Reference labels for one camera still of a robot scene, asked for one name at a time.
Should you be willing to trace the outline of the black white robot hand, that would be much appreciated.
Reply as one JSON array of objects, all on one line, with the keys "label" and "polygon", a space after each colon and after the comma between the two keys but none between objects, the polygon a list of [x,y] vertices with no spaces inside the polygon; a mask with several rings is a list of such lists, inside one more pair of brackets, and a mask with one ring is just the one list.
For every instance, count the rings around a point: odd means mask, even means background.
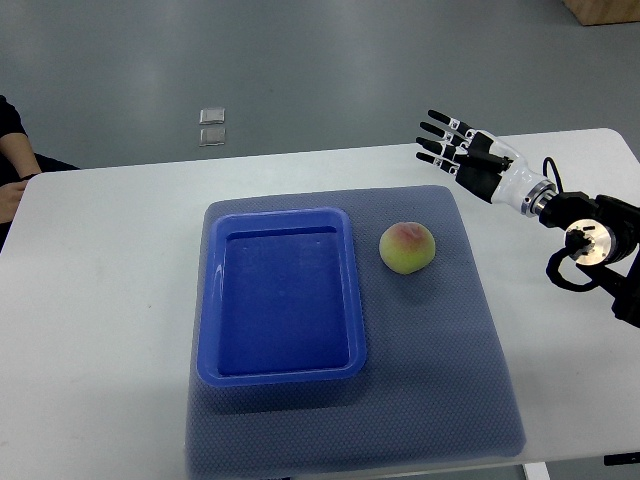
[{"label": "black white robot hand", "polygon": [[428,116],[420,127],[430,136],[416,139],[421,147],[416,157],[453,176],[477,198],[533,217],[560,192],[557,183],[531,170],[520,152],[494,134],[436,110]]}]

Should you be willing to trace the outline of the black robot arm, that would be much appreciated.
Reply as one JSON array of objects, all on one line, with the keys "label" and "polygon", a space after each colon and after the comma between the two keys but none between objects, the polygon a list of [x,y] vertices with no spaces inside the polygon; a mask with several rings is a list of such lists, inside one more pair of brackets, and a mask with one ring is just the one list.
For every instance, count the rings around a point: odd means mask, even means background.
[{"label": "black robot arm", "polygon": [[564,231],[563,247],[551,255],[546,275],[557,287],[584,293],[601,288],[613,297],[614,317],[639,326],[639,259],[623,275],[609,266],[639,253],[639,208],[608,195],[589,197],[563,189],[555,161],[542,171],[554,176],[552,189],[532,205],[539,222]]}]

